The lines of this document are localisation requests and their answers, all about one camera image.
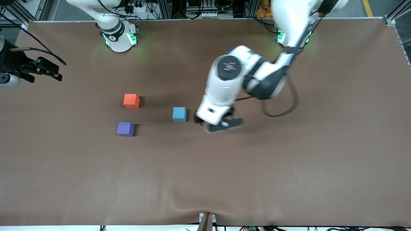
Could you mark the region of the blue foam block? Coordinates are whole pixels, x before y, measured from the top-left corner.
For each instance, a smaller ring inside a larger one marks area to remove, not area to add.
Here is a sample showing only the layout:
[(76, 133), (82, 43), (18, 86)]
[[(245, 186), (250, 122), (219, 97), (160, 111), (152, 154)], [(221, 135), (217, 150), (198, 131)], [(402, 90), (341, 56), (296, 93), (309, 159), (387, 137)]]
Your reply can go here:
[(187, 110), (185, 107), (173, 107), (173, 121), (184, 123), (187, 121)]

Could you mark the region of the orange foam block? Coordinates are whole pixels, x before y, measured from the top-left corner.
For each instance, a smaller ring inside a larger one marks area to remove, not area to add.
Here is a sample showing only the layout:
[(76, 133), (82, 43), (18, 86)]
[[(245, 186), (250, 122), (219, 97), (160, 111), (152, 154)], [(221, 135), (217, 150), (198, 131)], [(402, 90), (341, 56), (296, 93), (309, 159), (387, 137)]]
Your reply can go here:
[(127, 109), (140, 108), (140, 97), (137, 94), (125, 94), (123, 98), (123, 106)]

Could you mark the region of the purple foam block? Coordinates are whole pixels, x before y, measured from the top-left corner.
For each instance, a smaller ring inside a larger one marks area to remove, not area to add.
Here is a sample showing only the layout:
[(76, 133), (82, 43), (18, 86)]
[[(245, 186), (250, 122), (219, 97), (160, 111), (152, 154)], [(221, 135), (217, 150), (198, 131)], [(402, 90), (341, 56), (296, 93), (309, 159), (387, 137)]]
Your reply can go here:
[(117, 134), (123, 137), (135, 136), (135, 125), (131, 122), (119, 122), (117, 128)]

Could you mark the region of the white terminal block row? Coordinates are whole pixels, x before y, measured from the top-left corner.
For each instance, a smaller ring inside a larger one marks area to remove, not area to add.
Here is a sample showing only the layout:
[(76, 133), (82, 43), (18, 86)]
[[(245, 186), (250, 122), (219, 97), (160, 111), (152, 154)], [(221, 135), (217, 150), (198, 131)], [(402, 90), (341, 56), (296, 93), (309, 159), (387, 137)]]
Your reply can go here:
[(190, 19), (218, 19), (219, 16), (224, 15), (224, 11), (186, 11), (185, 15)]

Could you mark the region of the brown table cover mat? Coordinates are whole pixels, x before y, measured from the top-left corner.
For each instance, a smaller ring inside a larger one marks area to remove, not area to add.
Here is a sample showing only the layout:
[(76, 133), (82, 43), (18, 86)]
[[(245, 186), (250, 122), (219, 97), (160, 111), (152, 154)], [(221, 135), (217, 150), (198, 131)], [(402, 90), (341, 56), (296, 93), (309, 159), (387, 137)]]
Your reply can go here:
[(324, 19), (289, 70), (298, 107), (274, 118), (240, 101), (244, 126), (217, 134), (192, 118), (207, 73), (238, 45), (272, 61), (281, 49), (259, 23), (149, 21), (123, 54), (93, 22), (28, 29), (67, 66), (61, 82), (0, 88), (0, 226), (173, 225), (204, 212), (232, 226), (411, 226), (411, 68), (384, 20)]

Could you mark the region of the orange bagged items pile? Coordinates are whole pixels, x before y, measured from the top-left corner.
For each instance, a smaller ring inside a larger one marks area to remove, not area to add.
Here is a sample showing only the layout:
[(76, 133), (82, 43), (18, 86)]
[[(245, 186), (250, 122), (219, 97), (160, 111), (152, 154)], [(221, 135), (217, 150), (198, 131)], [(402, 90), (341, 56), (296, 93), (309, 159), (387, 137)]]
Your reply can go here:
[(271, 11), (271, 1), (270, 0), (259, 0), (259, 6), (255, 13), (256, 18), (272, 18), (273, 14)]

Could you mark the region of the white power strip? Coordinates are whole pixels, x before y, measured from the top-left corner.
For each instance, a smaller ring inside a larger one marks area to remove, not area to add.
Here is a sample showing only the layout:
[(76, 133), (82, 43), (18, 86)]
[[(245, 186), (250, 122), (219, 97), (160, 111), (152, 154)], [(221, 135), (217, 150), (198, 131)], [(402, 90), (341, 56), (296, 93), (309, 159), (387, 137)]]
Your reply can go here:
[(126, 13), (154, 13), (157, 0), (122, 0)]

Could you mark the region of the aluminium frame profile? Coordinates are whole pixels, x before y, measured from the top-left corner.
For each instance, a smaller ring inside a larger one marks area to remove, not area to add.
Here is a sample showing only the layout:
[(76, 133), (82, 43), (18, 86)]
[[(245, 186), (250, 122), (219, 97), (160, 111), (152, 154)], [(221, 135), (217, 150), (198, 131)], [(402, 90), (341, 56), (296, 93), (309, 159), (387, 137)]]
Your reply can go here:
[(32, 21), (53, 20), (61, 0), (0, 0), (0, 24), (10, 25), (6, 18), (27, 27)]
[(405, 14), (411, 12), (411, 0), (402, 0), (388, 15), (384, 16), (384, 21), (387, 26), (395, 25), (395, 19), (398, 19)]

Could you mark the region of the grey mounting bracket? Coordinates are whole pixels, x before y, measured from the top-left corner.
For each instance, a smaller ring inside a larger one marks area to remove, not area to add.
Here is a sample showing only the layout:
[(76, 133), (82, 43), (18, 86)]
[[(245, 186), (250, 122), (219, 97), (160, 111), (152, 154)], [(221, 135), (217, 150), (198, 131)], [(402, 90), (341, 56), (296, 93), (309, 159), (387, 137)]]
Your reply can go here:
[(212, 213), (199, 214), (199, 226), (197, 231), (215, 231), (216, 216)]

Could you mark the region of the aluminium frame post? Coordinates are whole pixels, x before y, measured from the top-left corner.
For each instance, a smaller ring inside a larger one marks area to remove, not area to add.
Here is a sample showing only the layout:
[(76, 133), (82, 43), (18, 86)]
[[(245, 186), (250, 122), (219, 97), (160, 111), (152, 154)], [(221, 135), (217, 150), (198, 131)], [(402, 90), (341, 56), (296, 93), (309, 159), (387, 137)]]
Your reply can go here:
[(255, 17), (257, 10), (260, 7), (260, 0), (244, 0), (245, 10), (243, 17)]
[(173, 0), (156, 0), (160, 10), (161, 19), (172, 19), (173, 14)]

